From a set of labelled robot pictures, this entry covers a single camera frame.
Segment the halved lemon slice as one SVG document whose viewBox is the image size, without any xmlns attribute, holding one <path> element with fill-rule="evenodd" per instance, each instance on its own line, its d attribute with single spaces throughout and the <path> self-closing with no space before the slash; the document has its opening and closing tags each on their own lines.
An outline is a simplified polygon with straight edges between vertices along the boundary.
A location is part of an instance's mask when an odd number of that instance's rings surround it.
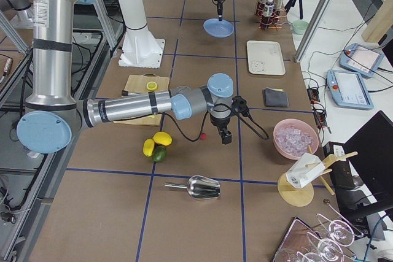
<svg viewBox="0 0 393 262">
<path fill-rule="evenodd" d="M 158 84 L 155 81 L 149 81 L 146 83 L 146 89 L 148 91 L 155 91 L 158 89 Z"/>
</svg>

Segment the wooden cutting board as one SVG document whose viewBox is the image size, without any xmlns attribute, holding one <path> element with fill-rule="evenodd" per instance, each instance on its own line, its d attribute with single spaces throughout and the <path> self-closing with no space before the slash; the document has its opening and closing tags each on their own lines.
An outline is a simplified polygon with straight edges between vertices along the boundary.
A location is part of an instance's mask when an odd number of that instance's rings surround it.
<svg viewBox="0 0 393 262">
<path fill-rule="evenodd" d="M 132 93 L 147 93 L 149 89 L 147 84 L 155 82 L 157 90 L 167 90 L 169 85 L 169 77 L 160 77 L 153 74 L 144 75 L 130 75 L 124 90 Z M 138 118 L 134 120 L 115 121 L 114 123 L 129 124 L 129 125 L 143 125 L 143 126 L 159 126 L 161 122 L 161 115 L 149 115 L 147 117 Z"/>
</svg>

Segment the blue teach pendant near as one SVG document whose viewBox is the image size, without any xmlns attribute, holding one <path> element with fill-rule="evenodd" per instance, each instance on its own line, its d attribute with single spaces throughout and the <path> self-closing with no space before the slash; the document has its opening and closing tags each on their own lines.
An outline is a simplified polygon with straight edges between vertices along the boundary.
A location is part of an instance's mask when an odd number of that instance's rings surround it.
<svg viewBox="0 0 393 262">
<path fill-rule="evenodd" d="M 364 80 L 359 73 L 328 70 L 326 82 L 332 99 L 338 106 L 361 110 L 374 108 Z"/>
</svg>

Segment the aluminium frame post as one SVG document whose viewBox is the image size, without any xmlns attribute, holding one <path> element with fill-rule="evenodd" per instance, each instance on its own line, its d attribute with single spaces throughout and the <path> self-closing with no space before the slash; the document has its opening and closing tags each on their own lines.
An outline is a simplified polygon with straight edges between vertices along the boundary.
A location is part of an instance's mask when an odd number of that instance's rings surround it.
<svg viewBox="0 0 393 262">
<path fill-rule="evenodd" d="M 311 45 L 311 41 L 318 29 L 318 26 L 324 16 L 331 0 L 319 0 L 316 10 L 311 17 L 309 25 L 301 39 L 300 45 L 297 48 L 296 54 L 294 56 L 294 61 L 299 63 L 304 57 L 308 47 Z"/>
</svg>

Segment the yellow lemon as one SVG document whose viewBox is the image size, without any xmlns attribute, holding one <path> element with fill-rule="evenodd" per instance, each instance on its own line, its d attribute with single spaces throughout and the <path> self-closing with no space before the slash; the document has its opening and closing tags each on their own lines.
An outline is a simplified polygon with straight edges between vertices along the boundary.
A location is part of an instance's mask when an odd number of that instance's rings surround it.
<svg viewBox="0 0 393 262">
<path fill-rule="evenodd" d="M 155 148 L 155 141 L 153 139 L 146 139 L 143 143 L 142 152 L 145 156 L 152 156 Z"/>
<path fill-rule="evenodd" d="M 164 131 L 159 131 L 155 133 L 152 137 L 153 141 L 158 144 L 158 145 L 164 145 L 164 146 L 169 146 L 172 144 L 173 138 L 171 137 L 170 134 L 164 132 Z"/>
</svg>

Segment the green lime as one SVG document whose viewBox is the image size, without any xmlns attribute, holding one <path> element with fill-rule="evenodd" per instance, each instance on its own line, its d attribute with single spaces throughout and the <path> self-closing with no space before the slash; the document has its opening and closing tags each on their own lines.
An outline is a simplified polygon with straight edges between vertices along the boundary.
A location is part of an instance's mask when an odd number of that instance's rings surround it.
<svg viewBox="0 0 393 262">
<path fill-rule="evenodd" d="M 154 152 L 152 154 L 152 159 L 156 163 L 160 163 L 165 160 L 167 155 L 167 149 L 164 145 L 158 145 L 154 149 Z"/>
</svg>

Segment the mint green bowl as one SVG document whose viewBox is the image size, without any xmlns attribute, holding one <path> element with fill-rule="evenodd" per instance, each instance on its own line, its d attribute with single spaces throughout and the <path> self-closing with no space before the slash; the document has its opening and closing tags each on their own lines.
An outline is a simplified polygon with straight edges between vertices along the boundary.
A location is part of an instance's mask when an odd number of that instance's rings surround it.
<svg viewBox="0 0 393 262">
<path fill-rule="evenodd" d="M 292 31 L 294 34 L 303 35 L 308 28 L 308 22 L 304 20 L 296 20 L 292 23 Z"/>
</svg>

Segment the white carton box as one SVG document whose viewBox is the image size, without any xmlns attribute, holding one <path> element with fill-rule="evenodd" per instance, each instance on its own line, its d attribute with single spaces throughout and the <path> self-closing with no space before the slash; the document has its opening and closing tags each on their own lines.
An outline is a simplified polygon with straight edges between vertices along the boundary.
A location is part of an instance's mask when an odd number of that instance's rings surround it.
<svg viewBox="0 0 393 262">
<path fill-rule="evenodd" d="M 300 189 L 311 183 L 324 170 L 325 166 L 318 156 L 304 153 L 285 175 L 294 188 Z"/>
</svg>

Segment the blue teach pendant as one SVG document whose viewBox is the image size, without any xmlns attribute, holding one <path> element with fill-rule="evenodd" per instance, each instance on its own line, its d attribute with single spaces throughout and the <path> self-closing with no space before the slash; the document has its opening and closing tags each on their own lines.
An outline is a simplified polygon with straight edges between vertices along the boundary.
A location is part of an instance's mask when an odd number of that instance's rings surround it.
<svg viewBox="0 0 393 262">
<path fill-rule="evenodd" d="M 374 108 L 364 80 L 359 73 L 328 70 L 326 82 L 332 99 L 338 106 L 361 110 Z"/>
<path fill-rule="evenodd" d="M 358 72 L 365 78 L 372 78 L 383 58 L 384 54 L 381 51 L 354 43 L 342 51 L 340 66 Z"/>
</svg>

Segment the light blue plate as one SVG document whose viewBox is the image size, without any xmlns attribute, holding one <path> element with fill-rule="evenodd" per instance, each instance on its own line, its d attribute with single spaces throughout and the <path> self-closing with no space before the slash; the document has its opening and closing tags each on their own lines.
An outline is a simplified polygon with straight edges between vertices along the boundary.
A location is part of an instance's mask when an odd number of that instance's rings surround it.
<svg viewBox="0 0 393 262">
<path fill-rule="evenodd" d="M 203 23 L 203 28 L 212 37 L 226 38 L 233 34 L 233 25 L 226 20 L 219 20 L 218 18 L 210 18 Z"/>
</svg>

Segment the black handled knife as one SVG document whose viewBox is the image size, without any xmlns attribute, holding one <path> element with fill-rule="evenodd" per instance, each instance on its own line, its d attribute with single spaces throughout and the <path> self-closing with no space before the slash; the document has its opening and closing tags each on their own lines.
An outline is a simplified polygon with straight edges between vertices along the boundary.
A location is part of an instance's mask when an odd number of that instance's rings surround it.
<svg viewBox="0 0 393 262">
<path fill-rule="evenodd" d="M 122 90 L 121 95 L 122 96 L 134 96 L 134 95 L 139 95 L 140 93 L 138 92 L 132 92 L 132 91 L 127 91 L 127 90 Z"/>
</svg>

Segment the cream serving tray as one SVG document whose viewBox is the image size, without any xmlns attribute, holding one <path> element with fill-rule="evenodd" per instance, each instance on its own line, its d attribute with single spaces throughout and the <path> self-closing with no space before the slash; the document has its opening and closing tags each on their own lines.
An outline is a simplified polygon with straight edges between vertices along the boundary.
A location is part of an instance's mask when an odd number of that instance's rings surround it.
<svg viewBox="0 0 393 262">
<path fill-rule="evenodd" d="M 286 73 L 278 42 L 249 40 L 246 49 L 248 70 L 251 74 L 282 76 Z"/>
</svg>

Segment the blue tape line crosswise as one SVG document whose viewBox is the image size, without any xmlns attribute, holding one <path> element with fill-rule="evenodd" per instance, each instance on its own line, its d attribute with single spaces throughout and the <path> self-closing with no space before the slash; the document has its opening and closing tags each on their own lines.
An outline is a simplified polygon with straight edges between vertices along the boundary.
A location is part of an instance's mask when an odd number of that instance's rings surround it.
<svg viewBox="0 0 393 262">
<path fill-rule="evenodd" d="M 188 179 L 189 175 L 176 175 L 176 174 L 160 174 L 155 172 L 132 172 L 132 171 L 115 171 L 115 170 L 103 170 L 103 169 L 85 169 L 85 168 L 66 168 L 66 171 L 79 171 L 79 172 L 94 172 L 94 173 L 105 173 L 105 174 L 124 174 L 124 175 L 140 175 L 140 176 L 154 176 L 174 179 Z M 241 180 L 241 179 L 229 179 L 222 177 L 209 177 L 214 180 L 223 182 L 236 182 L 236 183 L 252 183 L 261 185 L 277 185 L 277 181 L 262 181 L 262 180 Z"/>
</svg>

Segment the pink bowl with ice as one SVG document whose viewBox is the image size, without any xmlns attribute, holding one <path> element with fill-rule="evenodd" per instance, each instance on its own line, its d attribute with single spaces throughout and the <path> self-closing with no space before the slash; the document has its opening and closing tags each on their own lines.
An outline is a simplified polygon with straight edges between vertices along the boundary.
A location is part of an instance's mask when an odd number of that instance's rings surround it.
<svg viewBox="0 0 393 262">
<path fill-rule="evenodd" d="M 284 157 L 298 160 L 305 153 L 315 153 L 319 146 L 319 136 L 304 121 L 284 119 L 273 129 L 273 143 Z"/>
</svg>

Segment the yellow lemon left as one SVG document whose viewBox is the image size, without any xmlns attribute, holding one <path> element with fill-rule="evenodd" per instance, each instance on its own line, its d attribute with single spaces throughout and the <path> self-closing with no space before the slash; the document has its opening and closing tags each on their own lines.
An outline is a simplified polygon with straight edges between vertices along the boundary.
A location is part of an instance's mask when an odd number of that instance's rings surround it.
<svg viewBox="0 0 393 262">
<path fill-rule="evenodd" d="M 153 139 L 146 139 L 143 143 L 142 152 L 145 156 L 152 156 L 155 148 L 155 141 Z"/>
</svg>

